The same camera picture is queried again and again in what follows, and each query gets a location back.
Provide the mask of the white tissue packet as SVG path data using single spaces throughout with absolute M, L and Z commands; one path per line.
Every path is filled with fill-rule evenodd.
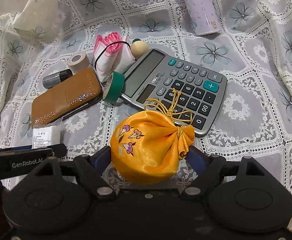
M 42 148 L 59 144 L 61 129 L 58 126 L 48 126 L 33 129 L 32 148 Z

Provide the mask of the orange satin drawstring pouch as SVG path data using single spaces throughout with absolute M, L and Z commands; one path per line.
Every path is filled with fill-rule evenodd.
M 194 127 L 177 126 L 175 111 L 182 93 L 173 90 L 166 107 L 148 98 L 143 111 L 122 121 L 111 137 L 111 161 L 120 176 L 139 185 L 152 185 L 172 177 L 195 139 Z

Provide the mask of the dark grey small bottle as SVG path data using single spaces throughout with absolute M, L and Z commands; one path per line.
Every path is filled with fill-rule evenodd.
M 46 89 L 51 89 L 54 86 L 65 81 L 66 79 L 72 77 L 72 75 L 73 75 L 73 72 L 70 69 L 65 69 L 60 72 L 56 72 L 48 76 L 45 76 L 43 78 L 43 87 Z

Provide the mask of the brown leather wallet case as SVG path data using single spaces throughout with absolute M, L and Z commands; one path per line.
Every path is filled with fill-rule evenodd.
M 86 68 L 36 97 L 32 102 L 31 124 L 39 127 L 55 122 L 96 104 L 102 88 L 93 68 Z

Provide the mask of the green tape roll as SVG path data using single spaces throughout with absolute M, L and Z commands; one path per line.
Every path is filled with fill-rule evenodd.
M 124 74 L 112 72 L 105 84 L 103 100 L 107 103 L 115 103 L 121 95 L 124 83 Z

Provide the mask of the beige tape roll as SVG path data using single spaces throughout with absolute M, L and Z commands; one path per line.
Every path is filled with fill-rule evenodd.
M 67 60 L 68 68 L 73 74 L 77 74 L 79 71 L 88 68 L 89 63 L 90 61 L 85 51 L 78 51 Z

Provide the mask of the grey desk calculator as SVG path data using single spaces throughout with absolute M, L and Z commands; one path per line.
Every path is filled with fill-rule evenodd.
M 205 136 L 224 100 L 227 78 L 203 66 L 151 49 L 125 73 L 121 99 L 144 109 L 147 99 L 165 106 L 173 100 L 172 91 L 182 93 L 177 103 L 177 125 L 190 124 L 197 137 Z

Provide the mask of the pink white folded handkerchief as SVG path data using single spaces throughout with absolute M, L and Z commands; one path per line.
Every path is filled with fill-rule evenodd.
M 96 37 L 93 50 L 94 65 L 101 83 L 107 81 L 112 72 L 123 74 L 135 62 L 129 44 L 129 35 L 111 32 Z

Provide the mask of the black cream round ball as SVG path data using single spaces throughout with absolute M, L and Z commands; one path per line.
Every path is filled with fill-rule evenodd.
M 134 39 L 130 45 L 131 53 L 136 60 L 148 52 L 149 49 L 149 45 L 139 38 Z

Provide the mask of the purple thermos bottle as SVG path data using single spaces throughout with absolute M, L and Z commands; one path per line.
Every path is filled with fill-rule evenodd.
M 221 25 L 212 0 L 185 0 L 197 36 L 218 33 Z

